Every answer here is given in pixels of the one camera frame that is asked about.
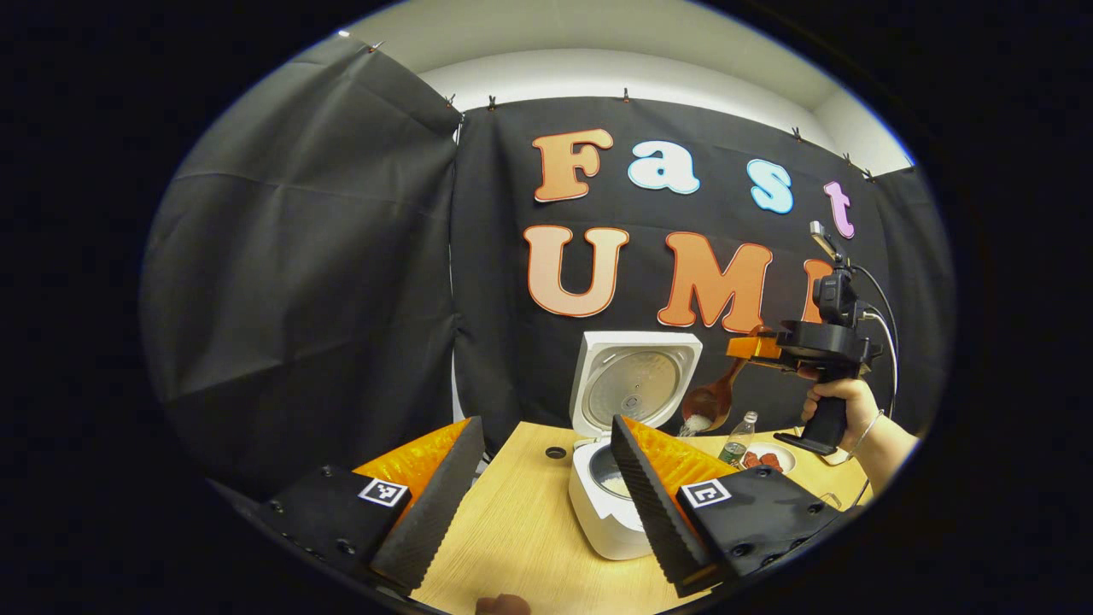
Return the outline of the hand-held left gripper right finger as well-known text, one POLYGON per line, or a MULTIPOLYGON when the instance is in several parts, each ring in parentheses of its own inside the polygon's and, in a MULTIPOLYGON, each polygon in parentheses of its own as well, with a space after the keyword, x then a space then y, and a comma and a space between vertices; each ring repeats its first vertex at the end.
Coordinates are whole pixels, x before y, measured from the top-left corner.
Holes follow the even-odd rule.
POLYGON ((737 470, 623 415, 612 419, 611 454, 680 598, 757 583, 846 522, 775 468, 737 470))

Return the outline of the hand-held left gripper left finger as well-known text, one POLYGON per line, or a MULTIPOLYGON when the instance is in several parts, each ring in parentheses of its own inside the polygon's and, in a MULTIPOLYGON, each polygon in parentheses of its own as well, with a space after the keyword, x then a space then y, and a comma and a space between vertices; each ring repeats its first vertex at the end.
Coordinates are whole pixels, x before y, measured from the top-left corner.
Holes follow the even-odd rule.
POLYGON ((324 465, 257 506, 273 535, 359 583, 421 587, 484 453, 471 417, 355 470, 324 465))

